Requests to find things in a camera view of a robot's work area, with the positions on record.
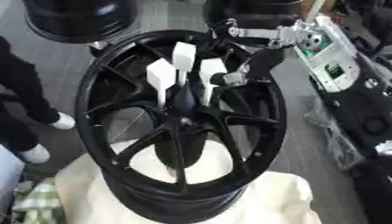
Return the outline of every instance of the white block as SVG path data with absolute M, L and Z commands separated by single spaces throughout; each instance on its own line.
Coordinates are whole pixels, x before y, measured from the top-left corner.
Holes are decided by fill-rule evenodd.
M 172 60 L 173 65 L 179 70 L 178 83 L 181 86 L 186 84 L 186 77 L 192 71 L 196 59 L 196 45 L 177 42 L 174 48 Z
M 200 78 L 204 85 L 203 104 L 208 106 L 213 95 L 215 85 L 212 85 L 210 80 L 215 74 L 226 74 L 228 70 L 222 59 L 204 59 L 201 61 Z
M 215 74 L 226 74 L 227 72 L 228 70 L 222 59 L 204 59 L 201 61 L 199 75 L 204 85 L 210 84 L 211 77 Z
M 147 81 L 157 90 L 158 103 L 166 103 L 166 90 L 176 84 L 176 68 L 165 59 L 159 59 L 147 66 Z

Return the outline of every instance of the metal clamp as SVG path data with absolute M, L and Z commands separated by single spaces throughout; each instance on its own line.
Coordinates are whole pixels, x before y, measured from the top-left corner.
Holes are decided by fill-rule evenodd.
M 232 25 L 228 33 L 234 38 L 259 38 L 269 39 L 269 48 L 277 49 L 283 46 L 294 46 L 304 41 L 309 34 L 318 33 L 312 24 L 297 21 L 293 26 L 278 26 L 276 30 L 266 29 L 243 29 L 238 27 L 235 19 L 231 18 L 227 23 Z

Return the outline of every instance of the white cloth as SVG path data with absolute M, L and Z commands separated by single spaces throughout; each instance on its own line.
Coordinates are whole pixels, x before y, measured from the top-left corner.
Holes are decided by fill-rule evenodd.
M 118 143 L 113 148 L 121 150 L 129 144 Z M 152 175 L 155 179 L 171 182 L 170 172 L 151 153 L 152 147 L 136 155 L 132 167 L 144 174 L 155 174 Z M 217 174 L 224 175 L 231 170 L 227 159 L 229 156 L 221 144 L 208 141 L 200 161 L 186 170 L 186 176 L 191 183 L 199 183 Z M 211 169 L 211 163 L 215 163 L 218 169 Z M 56 187 L 68 224 L 156 223 L 133 213 L 118 201 L 89 155 L 80 157 L 61 171 L 56 176 Z M 304 179 L 291 174 L 265 172 L 230 209 L 202 223 L 320 224 L 319 217 L 310 208 L 311 201 L 312 191 Z

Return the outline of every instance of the gray floor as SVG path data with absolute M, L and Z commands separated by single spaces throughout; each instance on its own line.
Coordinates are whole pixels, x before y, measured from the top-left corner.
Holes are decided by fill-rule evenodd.
M 167 28 L 206 29 L 199 4 L 169 0 L 141 0 L 140 3 L 140 17 L 126 33 Z M 25 25 L 20 0 L 0 1 L 0 30 L 12 43 L 14 53 L 37 65 L 45 95 L 52 105 L 72 114 L 78 83 L 90 61 L 87 49 L 83 45 L 62 45 L 36 36 Z M 350 179 L 325 155 L 325 139 L 303 118 L 307 99 L 315 95 L 304 69 L 294 59 L 288 59 L 274 75 L 286 96 L 289 130 L 271 170 L 295 173 L 311 183 L 313 207 L 323 223 L 366 223 Z M 75 130 L 57 131 L 39 126 L 34 129 L 53 154 L 50 163 L 31 168 L 35 173 L 54 174 L 84 152 Z

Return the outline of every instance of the white sneaker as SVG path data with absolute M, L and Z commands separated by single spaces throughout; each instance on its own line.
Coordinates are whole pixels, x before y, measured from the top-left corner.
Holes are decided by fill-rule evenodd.
M 51 125 L 58 130 L 71 130 L 75 126 L 75 120 L 70 115 L 59 112 L 59 120 Z
M 37 146 L 35 146 L 30 150 L 20 152 L 20 155 L 22 155 L 22 157 L 24 158 L 24 160 L 26 160 L 26 162 L 35 165 L 43 164 L 47 162 L 51 157 L 49 151 L 41 144 L 37 144 Z

